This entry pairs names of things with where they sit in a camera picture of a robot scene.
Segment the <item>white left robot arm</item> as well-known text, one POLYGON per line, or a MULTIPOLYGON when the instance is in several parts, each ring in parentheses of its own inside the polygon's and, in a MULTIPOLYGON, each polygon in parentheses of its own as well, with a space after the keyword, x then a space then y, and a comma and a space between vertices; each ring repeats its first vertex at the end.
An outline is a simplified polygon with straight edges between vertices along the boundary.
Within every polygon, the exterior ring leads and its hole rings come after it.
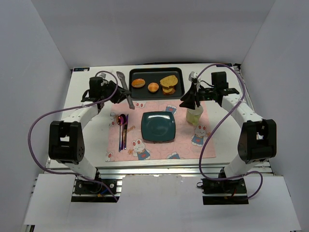
POLYGON ((91 77, 80 108, 64 120, 50 124, 49 158, 64 164, 84 179, 98 180, 98 169, 84 157, 83 129, 101 112, 105 102, 120 103, 129 95, 129 90, 118 87, 113 81, 100 76, 91 77))

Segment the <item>sesame round bun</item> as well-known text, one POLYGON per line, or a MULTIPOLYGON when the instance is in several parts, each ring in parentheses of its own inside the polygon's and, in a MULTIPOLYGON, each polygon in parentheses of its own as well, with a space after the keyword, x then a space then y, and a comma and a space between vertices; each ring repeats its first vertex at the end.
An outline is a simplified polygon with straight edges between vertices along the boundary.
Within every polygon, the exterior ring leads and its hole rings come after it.
POLYGON ((132 81, 131 86, 133 88, 141 88, 145 85, 145 80, 142 78, 138 78, 132 81))

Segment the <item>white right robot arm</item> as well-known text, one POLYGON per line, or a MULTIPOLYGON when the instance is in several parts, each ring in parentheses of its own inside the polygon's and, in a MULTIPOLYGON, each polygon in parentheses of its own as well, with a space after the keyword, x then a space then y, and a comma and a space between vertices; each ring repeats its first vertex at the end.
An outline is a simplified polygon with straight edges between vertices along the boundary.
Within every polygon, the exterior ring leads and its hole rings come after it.
POLYGON ((201 101, 215 101, 237 122, 241 128, 236 157, 225 166, 218 181, 240 179, 256 164, 277 154, 277 124, 273 119, 264 119, 243 100, 243 95, 230 88, 226 72, 211 74, 212 86, 200 84, 197 73, 189 75, 190 89, 181 98, 180 107, 194 110, 201 101))

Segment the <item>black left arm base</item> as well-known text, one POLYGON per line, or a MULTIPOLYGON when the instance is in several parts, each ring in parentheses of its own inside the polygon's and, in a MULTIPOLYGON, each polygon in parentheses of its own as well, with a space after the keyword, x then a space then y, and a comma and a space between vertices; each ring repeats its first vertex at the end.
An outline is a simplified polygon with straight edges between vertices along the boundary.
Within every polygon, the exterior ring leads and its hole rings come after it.
MULTIPOLYGON (((120 197, 120 189, 118 180, 107 178, 102 179, 111 192, 118 200, 120 197)), ((73 203, 115 203, 116 200, 105 186, 93 182, 76 179, 72 191, 71 202, 73 203)))

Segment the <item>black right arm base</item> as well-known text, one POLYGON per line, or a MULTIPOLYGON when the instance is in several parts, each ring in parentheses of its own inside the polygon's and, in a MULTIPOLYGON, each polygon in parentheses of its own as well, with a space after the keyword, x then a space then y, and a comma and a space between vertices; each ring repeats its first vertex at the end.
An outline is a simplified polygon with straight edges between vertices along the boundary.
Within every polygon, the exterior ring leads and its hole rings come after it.
POLYGON ((248 204, 244 179, 212 181, 201 179, 197 188, 202 190, 204 205, 242 205, 248 204))

